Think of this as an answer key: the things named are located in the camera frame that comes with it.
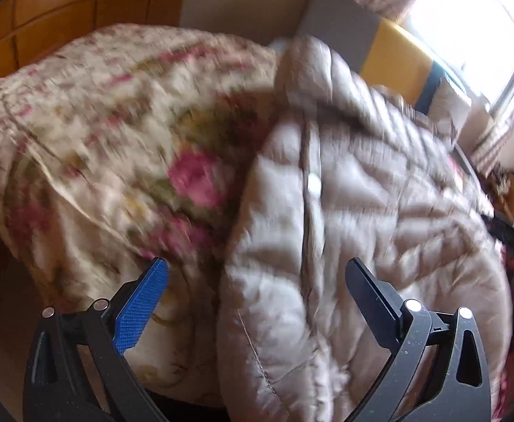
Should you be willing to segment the beige quilted down jacket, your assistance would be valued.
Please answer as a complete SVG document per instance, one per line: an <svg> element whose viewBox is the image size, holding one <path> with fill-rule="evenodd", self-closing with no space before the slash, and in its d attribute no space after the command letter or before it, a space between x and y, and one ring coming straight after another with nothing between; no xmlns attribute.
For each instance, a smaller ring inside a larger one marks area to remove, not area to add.
<svg viewBox="0 0 514 422"><path fill-rule="evenodd" d="M499 394L512 301L448 148L328 45L293 40L279 121L249 171L220 283L218 375L234 421L341 421L381 371L344 271L361 259L430 309L473 311Z"/></svg>

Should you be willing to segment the patterned right curtain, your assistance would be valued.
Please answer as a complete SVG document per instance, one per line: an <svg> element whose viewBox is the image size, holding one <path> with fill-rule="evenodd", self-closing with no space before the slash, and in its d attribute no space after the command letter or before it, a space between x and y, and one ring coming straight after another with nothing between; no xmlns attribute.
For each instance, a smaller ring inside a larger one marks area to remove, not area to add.
<svg viewBox="0 0 514 422"><path fill-rule="evenodd" d="M505 146L514 131L514 114L494 122L490 130L478 141L470 162L474 169L487 176L496 165L501 149Z"/></svg>

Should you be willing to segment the deer print pillow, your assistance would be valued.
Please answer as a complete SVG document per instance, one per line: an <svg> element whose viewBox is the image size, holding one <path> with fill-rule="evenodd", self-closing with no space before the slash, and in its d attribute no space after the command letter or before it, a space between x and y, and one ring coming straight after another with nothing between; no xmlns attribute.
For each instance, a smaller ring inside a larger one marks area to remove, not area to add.
<svg viewBox="0 0 514 422"><path fill-rule="evenodd" d="M471 99L450 78L440 79L427 117L433 133L450 149L456 144L471 109Z"/></svg>

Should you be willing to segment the window behind headboard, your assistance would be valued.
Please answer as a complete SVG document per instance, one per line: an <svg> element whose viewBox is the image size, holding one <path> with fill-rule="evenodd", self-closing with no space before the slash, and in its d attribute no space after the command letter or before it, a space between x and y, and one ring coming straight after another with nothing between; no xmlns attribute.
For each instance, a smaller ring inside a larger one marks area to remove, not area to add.
<svg viewBox="0 0 514 422"><path fill-rule="evenodd" d="M509 96L514 0L414 0L402 25L490 105Z"/></svg>

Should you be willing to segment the grey yellow blue headboard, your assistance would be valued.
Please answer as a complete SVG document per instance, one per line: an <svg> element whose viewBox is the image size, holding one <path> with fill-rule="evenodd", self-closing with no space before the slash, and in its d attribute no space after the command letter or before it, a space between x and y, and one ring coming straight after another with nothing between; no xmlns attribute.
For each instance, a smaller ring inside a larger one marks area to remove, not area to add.
<svg viewBox="0 0 514 422"><path fill-rule="evenodd" d="M424 114L445 76L420 41L353 0L308 0L297 33L320 39L371 87L397 92Z"/></svg>

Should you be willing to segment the floral bed quilt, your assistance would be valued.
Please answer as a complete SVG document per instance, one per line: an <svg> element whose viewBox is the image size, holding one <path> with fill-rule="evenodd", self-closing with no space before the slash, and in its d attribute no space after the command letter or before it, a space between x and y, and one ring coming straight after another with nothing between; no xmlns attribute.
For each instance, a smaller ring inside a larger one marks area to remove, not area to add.
<svg viewBox="0 0 514 422"><path fill-rule="evenodd" d="M157 394L221 404L218 286L280 55L241 37L115 25L0 79L0 235L64 313L149 262L169 282L126 360Z"/></svg>

